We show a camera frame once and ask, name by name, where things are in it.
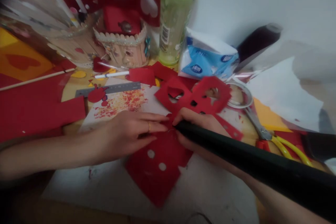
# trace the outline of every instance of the black tube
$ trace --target black tube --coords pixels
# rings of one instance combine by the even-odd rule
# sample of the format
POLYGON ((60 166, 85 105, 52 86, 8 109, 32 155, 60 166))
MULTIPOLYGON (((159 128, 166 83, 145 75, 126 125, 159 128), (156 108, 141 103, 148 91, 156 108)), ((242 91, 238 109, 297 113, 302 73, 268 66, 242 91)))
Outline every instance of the black tube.
POLYGON ((187 121, 185 137, 330 222, 336 222, 336 177, 187 121))

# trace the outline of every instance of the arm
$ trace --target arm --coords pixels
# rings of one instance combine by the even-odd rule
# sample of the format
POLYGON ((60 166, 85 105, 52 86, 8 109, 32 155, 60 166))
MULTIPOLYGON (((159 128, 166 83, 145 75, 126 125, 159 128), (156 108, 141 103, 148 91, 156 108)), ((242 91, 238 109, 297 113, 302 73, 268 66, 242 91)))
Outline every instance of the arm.
MULTIPOLYGON (((183 119, 193 124, 197 124, 198 126, 205 129, 229 136, 226 130, 212 115, 200 115, 187 108, 182 108, 176 116, 173 125, 178 124, 183 119)), ((247 184, 247 186, 254 192, 254 194, 259 198, 261 203, 272 215, 273 219, 276 220, 278 223, 329 223, 320 216, 317 216, 306 208, 276 192, 267 185, 254 179, 253 177, 233 166, 232 164, 212 154, 201 146, 191 142, 180 132, 177 132, 177 136, 178 140, 184 147, 196 152, 198 155, 209 160, 211 163, 223 167, 233 175, 243 180, 247 184)))
POLYGON ((123 111, 91 132, 11 146, 0 152, 0 180, 116 160, 155 140, 156 137, 146 135, 149 123, 151 132, 166 131, 159 123, 165 120, 168 118, 158 114, 123 111))

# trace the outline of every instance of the popsicle stick container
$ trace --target popsicle stick container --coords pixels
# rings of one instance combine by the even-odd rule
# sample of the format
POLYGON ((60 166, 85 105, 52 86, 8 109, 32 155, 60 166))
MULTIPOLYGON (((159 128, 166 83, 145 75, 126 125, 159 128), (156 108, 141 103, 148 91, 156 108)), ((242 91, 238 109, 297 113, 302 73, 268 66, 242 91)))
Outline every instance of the popsicle stick container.
POLYGON ((149 37, 146 24, 141 22, 141 31, 135 36, 103 33, 105 31, 103 17, 98 19, 93 28, 97 40, 104 46, 106 59, 111 65, 129 69, 146 66, 149 61, 149 37))
POLYGON ((92 68, 94 57, 103 58, 105 56, 105 49, 98 43, 93 31, 97 20, 98 17, 89 14, 85 22, 78 27, 71 26, 67 30, 34 30, 49 41, 50 48, 69 59, 76 66, 92 68))

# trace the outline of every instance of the hand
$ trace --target hand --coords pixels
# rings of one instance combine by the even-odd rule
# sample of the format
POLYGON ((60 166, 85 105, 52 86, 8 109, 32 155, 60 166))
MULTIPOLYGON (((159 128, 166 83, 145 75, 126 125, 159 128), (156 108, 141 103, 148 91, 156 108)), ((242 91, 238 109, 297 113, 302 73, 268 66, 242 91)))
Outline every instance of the hand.
MULTIPOLYGON (((173 121, 173 125, 177 125, 180 121, 186 120, 193 124, 196 124, 204 129, 211 130, 221 135, 225 135, 230 137, 226 130, 222 127, 222 125, 216 120, 213 115, 206 115, 206 114, 197 114, 196 112, 182 108, 177 116, 173 121)), ((181 132, 176 131, 177 138, 179 142, 187 149, 197 153, 204 159, 207 159, 211 163, 223 167, 225 170, 231 172, 232 174, 236 175, 239 178, 243 178, 247 176, 242 170, 238 169, 237 167, 233 166, 232 164, 226 162, 225 160, 221 159, 220 157, 212 154, 210 151, 207 151, 203 147, 197 145, 196 143, 191 142, 187 139, 181 132)))
POLYGON ((150 133, 168 130, 160 124, 169 118, 159 114, 122 111, 91 132, 93 162, 104 163, 130 155, 156 139, 150 133))

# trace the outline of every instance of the white heart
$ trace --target white heart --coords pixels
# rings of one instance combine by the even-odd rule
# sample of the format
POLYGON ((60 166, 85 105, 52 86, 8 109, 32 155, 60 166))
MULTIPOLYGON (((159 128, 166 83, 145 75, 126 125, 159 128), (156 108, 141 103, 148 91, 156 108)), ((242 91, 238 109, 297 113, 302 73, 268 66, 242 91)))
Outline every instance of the white heart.
POLYGON ((140 0, 140 6, 146 15, 150 13, 153 18, 158 15, 158 5, 154 0, 140 0))

